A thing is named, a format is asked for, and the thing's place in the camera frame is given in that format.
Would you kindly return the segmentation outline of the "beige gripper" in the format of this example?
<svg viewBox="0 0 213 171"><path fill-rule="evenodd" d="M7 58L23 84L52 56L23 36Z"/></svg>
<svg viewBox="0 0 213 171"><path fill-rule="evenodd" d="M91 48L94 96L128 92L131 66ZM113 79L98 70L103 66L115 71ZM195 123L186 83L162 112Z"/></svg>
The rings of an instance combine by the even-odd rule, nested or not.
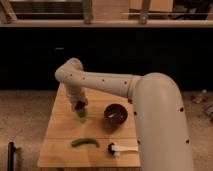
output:
<svg viewBox="0 0 213 171"><path fill-rule="evenodd" d="M80 111L88 104L85 91L82 87L67 87L66 96L71 104L71 108Z"/></svg>

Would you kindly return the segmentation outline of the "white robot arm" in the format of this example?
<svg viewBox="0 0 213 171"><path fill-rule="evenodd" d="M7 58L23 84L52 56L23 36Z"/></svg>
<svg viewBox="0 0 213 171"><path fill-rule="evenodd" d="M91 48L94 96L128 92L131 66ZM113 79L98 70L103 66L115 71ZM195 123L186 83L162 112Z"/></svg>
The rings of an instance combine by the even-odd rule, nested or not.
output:
<svg viewBox="0 0 213 171"><path fill-rule="evenodd" d="M132 102L142 171L195 171L182 96L169 76L86 72L79 59L71 58L55 78L71 103L85 99L85 87Z"/></svg>

